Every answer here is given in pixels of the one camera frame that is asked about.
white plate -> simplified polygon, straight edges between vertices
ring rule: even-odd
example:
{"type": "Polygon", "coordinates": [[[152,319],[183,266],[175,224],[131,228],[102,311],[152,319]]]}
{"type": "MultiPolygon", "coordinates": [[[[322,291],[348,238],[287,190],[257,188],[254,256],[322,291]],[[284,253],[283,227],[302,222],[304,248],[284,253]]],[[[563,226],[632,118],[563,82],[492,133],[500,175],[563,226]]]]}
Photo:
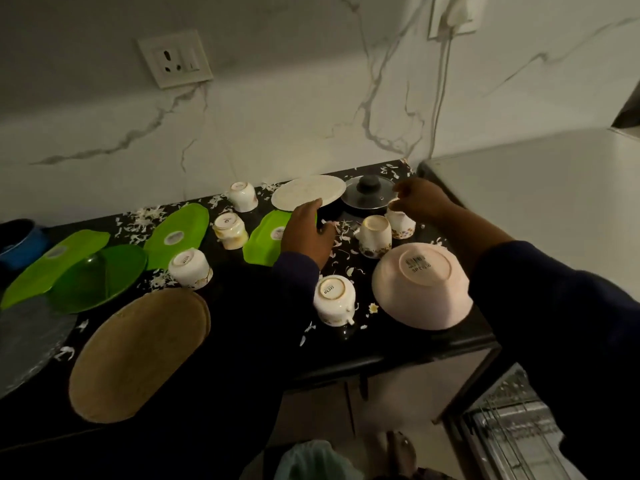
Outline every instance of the white plate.
{"type": "Polygon", "coordinates": [[[322,205],[338,200],[346,189],[338,177],[312,175],[292,180],[273,193],[271,202],[276,209],[292,212],[297,206],[322,198],[322,205]]]}

switch plate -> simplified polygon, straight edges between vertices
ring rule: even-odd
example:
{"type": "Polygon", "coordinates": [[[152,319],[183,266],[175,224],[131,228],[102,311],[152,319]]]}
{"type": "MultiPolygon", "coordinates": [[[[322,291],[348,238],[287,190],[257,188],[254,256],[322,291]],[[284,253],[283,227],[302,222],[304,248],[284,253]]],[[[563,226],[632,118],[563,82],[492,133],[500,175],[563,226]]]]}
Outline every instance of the switch plate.
{"type": "MultiPolygon", "coordinates": [[[[489,0],[467,0],[467,9],[469,13],[469,21],[460,26],[459,34],[475,32],[482,25],[484,17],[484,9],[489,0]]],[[[440,19],[442,14],[447,10],[451,0],[433,0],[433,10],[431,12],[431,26],[429,28],[429,38],[438,36],[440,27],[440,19]]]]}
{"type": "Polygon", "coordinates": [[[161,89],[213,79],[197,30],[138,39],[138,46],[161,89]]]}

hand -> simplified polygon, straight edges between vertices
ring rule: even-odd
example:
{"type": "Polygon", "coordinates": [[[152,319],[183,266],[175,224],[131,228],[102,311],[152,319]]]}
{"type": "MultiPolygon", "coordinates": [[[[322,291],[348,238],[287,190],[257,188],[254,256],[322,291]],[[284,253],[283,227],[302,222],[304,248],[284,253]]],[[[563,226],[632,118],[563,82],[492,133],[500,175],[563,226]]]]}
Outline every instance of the hand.
{"type": "Polygon", "coordinates": [[[404,212],[416,222],[436,221],[455,206],[439,186],[423,178],[402,180],[394,191],[399,200],[391,202],[389,209],[404,212]]]}
{"type": "Polygon", "coordinates": [[[319,198],[297,206],[284,229],[280,243],[282,252],[292,251],[309,256],[320,270],[329,259],[335,238],[335,225],[332,222],[327,222],[320,233],[316,231],[316,211],[321,205],[322,199],[319,198]]]}

brown mat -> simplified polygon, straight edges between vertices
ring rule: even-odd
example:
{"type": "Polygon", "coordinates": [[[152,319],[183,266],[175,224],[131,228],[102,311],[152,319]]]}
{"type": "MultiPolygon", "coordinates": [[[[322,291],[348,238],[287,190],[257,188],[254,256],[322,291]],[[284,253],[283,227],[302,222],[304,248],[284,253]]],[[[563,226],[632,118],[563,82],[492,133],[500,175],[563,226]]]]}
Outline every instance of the brown mat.
{"type": "Polygon", "coordinates": [[[84,346],[69,379],[71,405],[91,422],[132,417],[210,329],[209,308],[193,291],[165,289],[138,298],[84,346]]]}

pink bowl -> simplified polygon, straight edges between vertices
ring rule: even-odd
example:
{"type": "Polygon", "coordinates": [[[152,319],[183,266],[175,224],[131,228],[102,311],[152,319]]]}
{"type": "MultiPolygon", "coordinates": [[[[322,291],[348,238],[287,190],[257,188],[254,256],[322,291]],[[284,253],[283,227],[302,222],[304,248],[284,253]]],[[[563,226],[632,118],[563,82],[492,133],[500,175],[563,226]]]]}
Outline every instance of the pink bowl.
{"type": "Polygon", "coordinates": [[[434,244],[410,242],[389,251],[373,272],[372,286],[386,313],[423,330],[450,328],[473,305],[458,259],[434,244]]]}

